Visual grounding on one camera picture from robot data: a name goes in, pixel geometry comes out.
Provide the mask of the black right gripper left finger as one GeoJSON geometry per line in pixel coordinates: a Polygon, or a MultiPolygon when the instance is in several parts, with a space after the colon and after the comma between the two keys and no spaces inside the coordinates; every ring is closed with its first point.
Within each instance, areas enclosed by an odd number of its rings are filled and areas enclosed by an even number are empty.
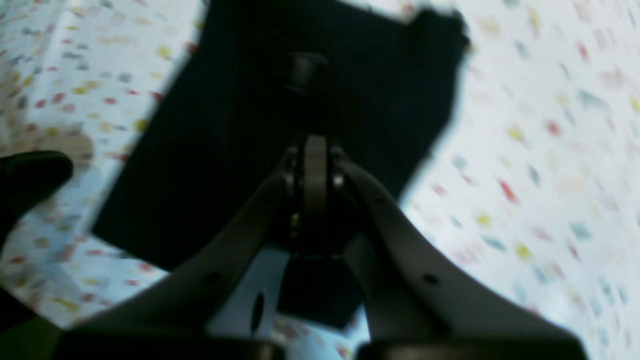
{"type": "Polygon", "coordinates": [[[285,360],[270,340],[288,262],[326,232],[329,146],[285,153],[215,239],[137,296],[65,333],[55,360],[285,360]]]}

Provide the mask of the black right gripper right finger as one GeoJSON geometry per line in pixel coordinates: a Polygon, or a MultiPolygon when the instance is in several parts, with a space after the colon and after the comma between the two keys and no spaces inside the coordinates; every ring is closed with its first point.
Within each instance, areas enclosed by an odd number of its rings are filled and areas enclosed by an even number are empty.
{"type": "Polygon", "coordinates": [[[482,285],[413,226],[370,173],[330,150],[333,191],[354,217],[343,259],[370,342],[358,360],[585,360],[579,340],[482,285]]]}

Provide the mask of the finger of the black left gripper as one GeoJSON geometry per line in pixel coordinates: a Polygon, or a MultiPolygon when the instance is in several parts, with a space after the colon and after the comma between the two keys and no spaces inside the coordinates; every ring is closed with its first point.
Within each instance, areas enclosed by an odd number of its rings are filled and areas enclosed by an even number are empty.
{"type": "Polygon", "coordinates": [[[0,244],[32,208],[73,177],[68,155],[53,150],[15,153],[0,159],[0,244]]]}

